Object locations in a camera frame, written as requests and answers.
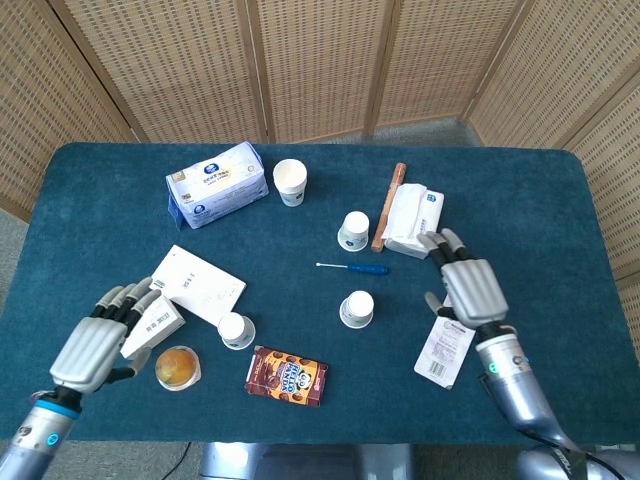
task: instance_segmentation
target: tissue box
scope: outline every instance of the tissue box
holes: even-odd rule
[[[437,230],[443,204],[444,195],[429,190],[424,185],[400,185],[391,204],[387,227],[382,234],[384,246],[389,250],[424,259],[429,252],[416,236]]]
[[[161,296],[147,308],[122,345],[120,353],[126,359],[133,358],[141,348],[153,348],[184,325],[171,300]]]
[[[176,226],[200,228],[269,193],[258,153],[243,142],[217,157],[167,175]]]

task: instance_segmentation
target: table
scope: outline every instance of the table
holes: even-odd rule
[[[257,145],[271,193],[199,230],[177,231],[164,176],[229,145],[70,144],[54,155],[0,319],[5,382],[0,434],[49,388],[48,369],[75,324],[108,288],[149,275],[173,244],[247,283],[236,310],[256,343],[330,365],[324,403],[312,409],[243,389],[251,350],[226,349],[188,313],[133,381],[84,399],[76,440],[283,443],[526,442],[485,395],[468,355],[451,391],[413,372],[434,320],[426,290],[444,289],[428,261],[385,250],[342,250],[351,210],[377,222],[397,161],[406,182],[445,194],[440,225],[488,258],[538,379],[579,443],[637,441],[640,379],[582,167],[555,150]],[[304,204],[282,205],[271,172],[282,158],[309,172]],[[386,277],[319,269],[316,261],[389,266]],[[340,302],[372,293],[372,324],[344,327]],[[200,355],[203,378],[171,393],[153,362],[172,345]]]

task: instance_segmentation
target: white and blue tissue package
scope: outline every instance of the white and blue tissue package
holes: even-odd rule
[[[167,175],[169,213],[180,228],[200,228],[269,193],[260,155],[243,142]]]

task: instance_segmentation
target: chocolate cookie bag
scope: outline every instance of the chocolate cookie bag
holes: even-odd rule
[[[299,405],[320,405],[329,366],[308,358],[257,345],[245,389]]]

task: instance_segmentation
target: blue logo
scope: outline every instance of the blue logo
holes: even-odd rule
[[[220,167],[215,163],[210,163],[209,165],[204,167],[204,173],[206,174],[217,172],[218,170],[220,170]]]
[[[58,443],[58,440],[60,440],[60,435],[58,435],[57,433],[52,433],[47,437],[47,445],[53,447],[56,443]]]

